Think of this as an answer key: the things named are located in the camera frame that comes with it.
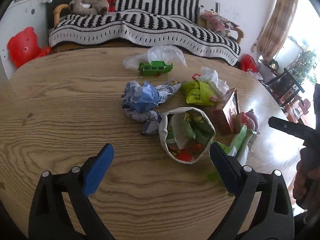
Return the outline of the person right hand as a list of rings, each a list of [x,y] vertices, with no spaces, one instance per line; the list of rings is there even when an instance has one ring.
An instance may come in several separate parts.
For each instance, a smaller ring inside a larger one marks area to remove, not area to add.
[[[309,171],[307,175],[304,175],[303,160],[301,159],[297,164],[297,173],[293,184],[293,198],[295,200],[302,199],[306,194],[307,189],[305,187],[305,183],[308,178],[311,180],[319,181],[319,166]],[[319,186],[317,187],[317,192],[312,198],[309,207],[310,209],[319,208]]]

